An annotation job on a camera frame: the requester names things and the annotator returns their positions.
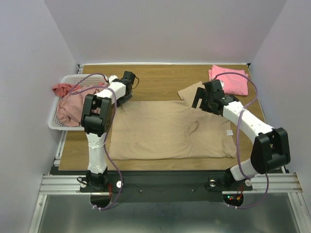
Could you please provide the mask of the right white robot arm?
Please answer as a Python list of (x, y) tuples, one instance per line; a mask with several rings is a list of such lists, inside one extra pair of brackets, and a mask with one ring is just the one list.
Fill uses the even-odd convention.
[(237, 126), (237, 132), (243, 132), (253, 144), (249, 159), (239, 160), (236, 166), (225, 171), (226, 188), (235, 189), (241, 180), (266, 174), (290, 163), (289, 139), (285, 129), (274, 128), (261, 121), (237, 97), (226, 95), (219, 80), (203, 85), (197, 88), (192, 107), (228, 119)]

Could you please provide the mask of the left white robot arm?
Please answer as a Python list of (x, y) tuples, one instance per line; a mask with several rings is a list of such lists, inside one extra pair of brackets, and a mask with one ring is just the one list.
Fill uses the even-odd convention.
[(85, 97), (81, 126), (88, 142), (88, 167), (83, 184), (104, 191), (108, 187), (105, 144), (117, 107), (132, 98), (132, 89), (136, 79), (133, 72), (125, 71), (123, 77), (108, 78), (108, 87), (96, 94)]

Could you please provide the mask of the red crumpled t shirt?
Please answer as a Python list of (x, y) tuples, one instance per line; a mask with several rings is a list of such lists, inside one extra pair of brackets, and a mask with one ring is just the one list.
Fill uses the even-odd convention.
[(80, 88), (81, 88), (80, 85), (73, 85), (69, 83), (58, 83), (52, 87), (52, 91), (57, 97), (63, 98), (68, 93), (76, 91)]

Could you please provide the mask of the dusty pink crumpled t shirt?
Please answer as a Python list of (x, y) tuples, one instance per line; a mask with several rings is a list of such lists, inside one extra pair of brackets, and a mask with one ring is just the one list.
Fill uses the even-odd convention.
[(107, 87), (107, 84), (100, 82), (97, 85), (81, 87), (80, 89), (73, 91), (71, 94), (68, 93), (58, 102), (58, 120), (65, 126), (78, 127), (81, 123), (81, 116), (86, 95), (97, 94)]

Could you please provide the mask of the beige t shirt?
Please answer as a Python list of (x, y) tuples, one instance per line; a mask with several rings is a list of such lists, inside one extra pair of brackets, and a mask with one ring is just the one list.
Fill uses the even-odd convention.
[(109, 155), (113, 160), (234, 158), (231, 123), (192, 108), (195, 83), (178, 91), (180, 100), (129, 101), (117, 108)]

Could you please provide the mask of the white plastic laundry basket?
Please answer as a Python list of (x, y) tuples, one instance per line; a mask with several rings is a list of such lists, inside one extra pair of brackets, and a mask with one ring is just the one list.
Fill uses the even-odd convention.
[[(97, 85), (100, 82), (104, 82), (104, 77), (102, 75), (92, 75), (91, 77), (81, 81), (87, 74), (74, 74), (74, 75), (67, 75), (63, 77), (60, 83), (68, 83), (72, 85), (76, 85), (77, 83), (81, 87), (88, 87), (91, 85)], [(57, 117), (57, 106), (58, 102), (61, 100), (61, 97), (55, 97), (52, 105), (52, 111), (48, 121), (48, 127), (52, 130), (60, 130), (60, 131), (84, 131), (84, 128), (80, 125), (78, 127), (68, 127), (62, 124)]]

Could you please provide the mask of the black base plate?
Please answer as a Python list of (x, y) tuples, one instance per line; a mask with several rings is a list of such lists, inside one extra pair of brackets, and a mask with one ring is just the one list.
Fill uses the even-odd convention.
[(224, 194), (252, 190), (245, 181), (226, 181), (223, 170), (199, 171), (123, 171), (121, 180), (118, 172), (109, 171), (105, 176), (106, 185), (91, 184), (86, 178), (80, 192), (92, 198), (105, 196), (106, 200), (126, 202), (222, 202)]

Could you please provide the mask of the folded bright pink t shirt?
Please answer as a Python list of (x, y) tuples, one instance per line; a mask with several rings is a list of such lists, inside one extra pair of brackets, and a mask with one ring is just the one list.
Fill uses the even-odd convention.
[[(212, 65), (212, 68), (208, 71), (209, 80), (212, 81), (216, 75), (225, 72), (236, 72), (248, 77), (248, 74), (246, 74), (244, 70), (235, 70)], [(218, 76), (217, 79), (222, 80), (225, 83), (225, 89), (223, 90), (225, 94), (239, 96), (248, 95), (248, 80), (242, 76), (236, 74), (224, 74)]]

